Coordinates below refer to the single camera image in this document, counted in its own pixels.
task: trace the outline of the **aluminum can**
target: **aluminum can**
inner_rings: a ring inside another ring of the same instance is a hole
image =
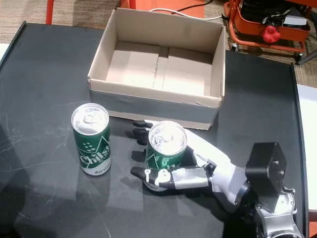
[[[81,169],[92,176],[111,165],[109,113],[101,105],[86,103],[71,116]]]
[[[187,147],[187,135],[184,128],[173,121],[164,120],[149,131],[145,169],[169,169],[181,165]],[[165,191],[151,183],[144,183],[153,191]]]

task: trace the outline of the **can lid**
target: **can lid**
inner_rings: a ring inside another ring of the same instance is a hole
[[[86,103],[75,109],[71,123],[79,134],[96,135],[108,126],[109,114],[99,104]]]
[[[151,146],[161,154],[175,155],[185,150],[187,136],[184,128],[173,121],[161,121],[149,133]]]

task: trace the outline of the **scratch on table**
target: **scratch on table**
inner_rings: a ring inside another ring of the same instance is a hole
[[[33,168],[33,167],[37,167],[37,166],[41,166],[41,165],[47,165],[47,164],[60,164],[60,163],[63,163],[63,161],[48,161],[48,162],[42,162],[42,163],[38,163],[38,164],[34,164],[34,165],[30,165],[30,166],[25,166],[25,167],[21,167],[21,168],[13,169],[13,170],[0,170],[0,172],[14,172],[14,171],[19,171],[19,170],[29,169],[29,168]]]
[[[26,215],[24,215],[23,213],[21,213],[21,212],[19,212],[19,211],[16,211],[21,217],[23,217],[23,218],[25,218],[25,219],[28,219],[28,220],[30,220],[30,221],[33,221],[33,222],[35,222],[35,220],[34,219],[32,219],[32,218],[30,218],[30,217],[28,217],[28,216],[26,216]]]
[[[5,115],[6,130],[8,132],[8,137],[10,137],[9,124],[8,124],[8,114],[5,113],[4,115]]]
[[[108,227],[107,227],[107,224],[106,224],[106,221],[104,220],[103,215],[101,214],[101,212],[100,212],[100,210],[98,209],[98,207],[97,207],[95,201],[93,200],[93,197],[91,196],[90,191],[89,191],[89,190],[87,190],[87,191],[88,191],[89,197],[90,197],[90,199],[91,199],[91,201],[92,201],[92,203],[93,203],[93,205],[94,205],[96,211],[99,213],[99,216],[100,216],[100,218],[101,218],[101,220],[102,220],[102,222],[103,222],[103,224],[104,224],[104,227],[105,227],[105,229],[106,229],[106,231],[107,231],[107,233],[108,233],[109,238],[111,238],[110,231],[109,231],[109,229],[108,229]]]
[[[55,179],[55,185],[54,185],[54,192],[51,196],[51,198],[49,200],[46,201],[46,203],[44,204],[44,206],[48,205],[49,203],[52,204],[54,198],[55,198],[55,194],[56,194],[56,187],[57,187],[57,182],[56,182],[56,179]]]

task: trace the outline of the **white cable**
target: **white cable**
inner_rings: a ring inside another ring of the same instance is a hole
[[[207,21],[211,21],[211,20],[215,20],[215,19],[221,18],[221,16],[216,16],[216,17],[212,17],[212,18],[194,17],[194,16],[189,16],[187,14],[184,14],[182,12],[175,11],[175,10],[172,10],[172,9],[167,9],[167,8],[154,8],[154,9],[152,9],[150,11],[169,11],[169,12],[174,12],[174,13],[176,13],[178,15],[187,16],[187,17],[192,18],[192,19],[207,20]]]

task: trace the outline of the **orange cart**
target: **orange cart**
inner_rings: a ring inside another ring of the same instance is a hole
[[[284,26],[267,26],[265,24],[248,21],[244,19],[241,15],[241,11],[239,8],[240,2],[241,0],[230,0],[229,2],[226,2],[224,4],[224,17],[229,19],[229,32],[230,32],[230,36],[232,40],[234,41],[231,47],[232,51],[238,51],[239,45],[270,48],[270,49],[289,51],[289,52],[295,52],[295,53],[301,53],[305,51],[305,40],[308,37],[309,31],[310,31],[310,27],[308,24],[298,29],[298,28],[290,28],[290,27],[284,27]],[[292,2],[305,4],[305,5],[308,4],[308,7],[306,8],[304,12],[304,15],[306,17],[309,15],[311,7],[317,6],[317,1],[315,0],[302,0],[302,1],[292,0]],[[268,43],[259,43],[259,42],[253,42],[253,41],[244,41],[238,38],[238,36],[235,33],[234,27],[238,32],[241,32],[247,35],[255,35],[255,36],[263,36],[265,31],[273,29],[274,31],[279,33],[280,39],[293,41],[293,42],[299,42],[300,47],[297,48],[297,47],[282,46],[277,43],[268,44]]]

